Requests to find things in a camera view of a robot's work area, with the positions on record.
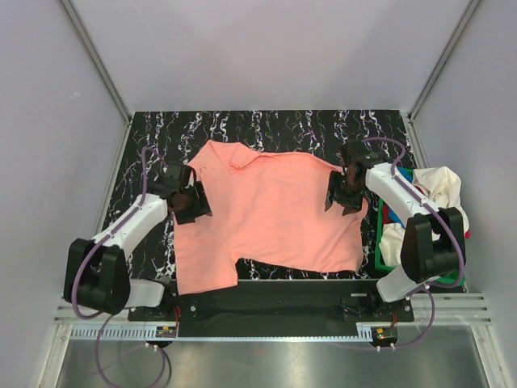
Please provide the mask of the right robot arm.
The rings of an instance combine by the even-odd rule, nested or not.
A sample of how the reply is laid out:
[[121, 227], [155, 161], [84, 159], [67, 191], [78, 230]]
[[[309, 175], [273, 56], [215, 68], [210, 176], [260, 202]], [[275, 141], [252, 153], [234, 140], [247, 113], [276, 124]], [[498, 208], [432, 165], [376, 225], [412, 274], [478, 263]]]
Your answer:
[[[405, 227], [401, 262], [376, 283], [377, 294], [367, 300], [367, 311], [385, 320], [396, 309], [396, 301], [407, 299], [431, 286], [455, 288], [464, 279], [464, 225], [460, 211], [443, 208], [426, 198], [403, 178], [396, 161], [368, 147], [369, 140], [347, 141], [340, 148], [343, 169], [330, 173], [325, 208], [333, 204], [343, 214], [358, 213], [363, 194], [375, 193], [399, 217]], [[449, 285], [441, 278], [453, 274]]]

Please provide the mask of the salmon pink t-shirt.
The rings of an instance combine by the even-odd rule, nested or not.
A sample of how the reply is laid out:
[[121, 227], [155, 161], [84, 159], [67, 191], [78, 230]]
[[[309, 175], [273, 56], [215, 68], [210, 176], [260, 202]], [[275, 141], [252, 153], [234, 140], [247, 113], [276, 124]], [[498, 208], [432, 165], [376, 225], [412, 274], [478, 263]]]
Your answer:
[[311, 272], [359, 270], [368, 203], [352, 214], [325, 207], [337, 166], [305, 152], [259, 152], [212, 140], [189, 165], [212, 213], [174, 225], [179, 294], [237, 285], [240, 259]]

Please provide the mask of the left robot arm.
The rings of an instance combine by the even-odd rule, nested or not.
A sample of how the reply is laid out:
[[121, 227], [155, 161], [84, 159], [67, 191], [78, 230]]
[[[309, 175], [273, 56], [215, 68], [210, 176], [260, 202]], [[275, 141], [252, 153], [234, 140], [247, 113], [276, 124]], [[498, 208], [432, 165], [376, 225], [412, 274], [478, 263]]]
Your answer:
[[166, 219], [184, 225], [202, 216], [212, 216], [212, 210], [194, 168], [171, 163], [151, 183], [144, 172], [142, 193], [120, 218], [94, 237], [71, 243], [63, 298], [80, 319], [142, 307], [158, 320], [169, 318], [174, 300], [165, 283], [132, 280], [127, 259]]

